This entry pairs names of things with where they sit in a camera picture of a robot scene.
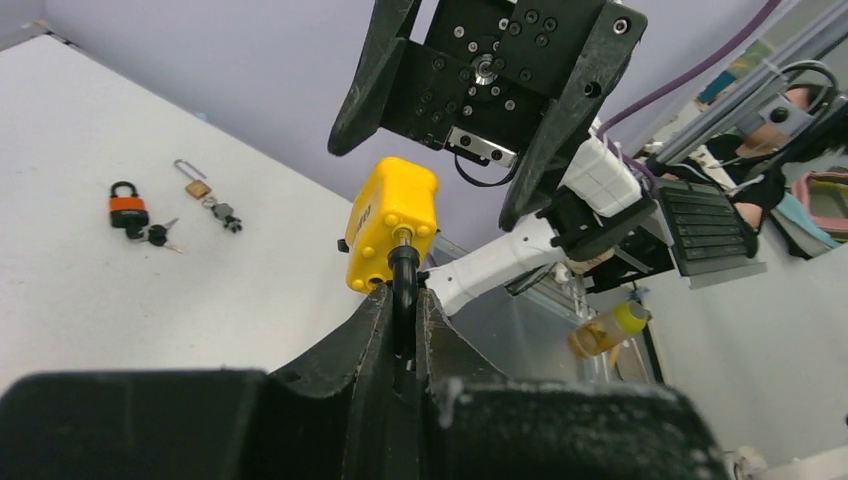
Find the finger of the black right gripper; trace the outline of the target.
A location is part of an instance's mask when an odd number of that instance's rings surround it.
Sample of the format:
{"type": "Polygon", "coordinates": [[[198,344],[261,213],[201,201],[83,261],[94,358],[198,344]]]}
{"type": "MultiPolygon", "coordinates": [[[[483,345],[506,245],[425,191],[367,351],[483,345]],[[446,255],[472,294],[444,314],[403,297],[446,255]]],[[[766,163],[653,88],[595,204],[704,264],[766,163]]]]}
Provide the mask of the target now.
{"type": "Polygon", "coordinates": [[[327,150],[344,156],[380,128],[420,0],[376,0],[351,86],[330,130],[327,150]]]}
{"type": "Polygon", "coordinates": [[[542,105],[518,148],[498,219],[504,231],[554,195],[648,27],[644,14],[614,1],[521,1],[513,18],[522,31],[501,43],[502,73],[542,105]]]}

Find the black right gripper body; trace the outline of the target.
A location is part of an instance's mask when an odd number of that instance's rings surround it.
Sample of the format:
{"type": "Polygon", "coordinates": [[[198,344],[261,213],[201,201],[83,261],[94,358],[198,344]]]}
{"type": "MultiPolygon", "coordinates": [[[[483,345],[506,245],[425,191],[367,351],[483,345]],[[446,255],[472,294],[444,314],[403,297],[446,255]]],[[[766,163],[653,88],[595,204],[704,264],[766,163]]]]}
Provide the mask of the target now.
{"type": "Polygon", "coordinates": [[[381,128],[480,165],[512,165],[559,98],[600,1],[441,1],[406,46],[381,128]]]}

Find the yellow Opel padlock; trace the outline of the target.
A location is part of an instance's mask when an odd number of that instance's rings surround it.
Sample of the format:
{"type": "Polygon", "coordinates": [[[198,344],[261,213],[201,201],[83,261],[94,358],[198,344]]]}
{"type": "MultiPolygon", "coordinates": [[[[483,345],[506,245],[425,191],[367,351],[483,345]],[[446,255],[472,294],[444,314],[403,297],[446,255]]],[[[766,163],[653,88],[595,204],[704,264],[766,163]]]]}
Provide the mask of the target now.
{"type": "Polygon", "coordinates": [[[348,255],[346,285],[367,294],[390,284],[396,354],[409,358],[421,258],[438,230],[438,179],[430,170],[398,157],[378,161],[352,204],[338,250],[348,255]]]}

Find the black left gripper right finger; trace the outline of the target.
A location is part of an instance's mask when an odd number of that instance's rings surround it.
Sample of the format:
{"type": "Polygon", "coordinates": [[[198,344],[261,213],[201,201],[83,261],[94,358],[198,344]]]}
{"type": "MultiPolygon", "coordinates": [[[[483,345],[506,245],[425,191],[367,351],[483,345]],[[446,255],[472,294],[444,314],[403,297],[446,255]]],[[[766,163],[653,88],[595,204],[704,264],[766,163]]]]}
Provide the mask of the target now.
{"type": "Polygon", "coordinates": [[[656,384],[507,377],[436,294],[416,318],[423,479],[724,479],[693,403],[656,384]]]}

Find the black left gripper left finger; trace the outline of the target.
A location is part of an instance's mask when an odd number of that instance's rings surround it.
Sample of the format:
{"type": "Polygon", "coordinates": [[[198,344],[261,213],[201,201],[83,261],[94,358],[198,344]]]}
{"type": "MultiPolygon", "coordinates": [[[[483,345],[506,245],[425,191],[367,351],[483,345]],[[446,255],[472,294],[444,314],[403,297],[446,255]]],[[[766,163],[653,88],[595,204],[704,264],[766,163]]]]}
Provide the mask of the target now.
{"type": "Polygon", "coordinates": [[[1,399],[5,479],[379,479],[391,383],[379,286],[285,367],[49,372],[1,399]]]}

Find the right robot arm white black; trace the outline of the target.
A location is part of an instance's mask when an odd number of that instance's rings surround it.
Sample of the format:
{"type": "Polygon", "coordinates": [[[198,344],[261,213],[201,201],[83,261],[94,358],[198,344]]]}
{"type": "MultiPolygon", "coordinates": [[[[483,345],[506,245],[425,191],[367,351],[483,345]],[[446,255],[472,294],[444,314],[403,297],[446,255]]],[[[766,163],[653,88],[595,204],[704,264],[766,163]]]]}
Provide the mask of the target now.
{"type": "Polygon", "coordinates": [[[387,157],[353,202],[339,251],[347,285],[390,284],[402,311],[425,284],[454,314],[531,269],[610,256],[656,209],[659,184],[596,116],[646,17],[617,1],[442,1],[423,42],[416,1],[377,1],[328,139],[350,153],[386,130],[456,159],[508,168],[502,235],[421,271],[437,231],[436,176],[387,157]]]}

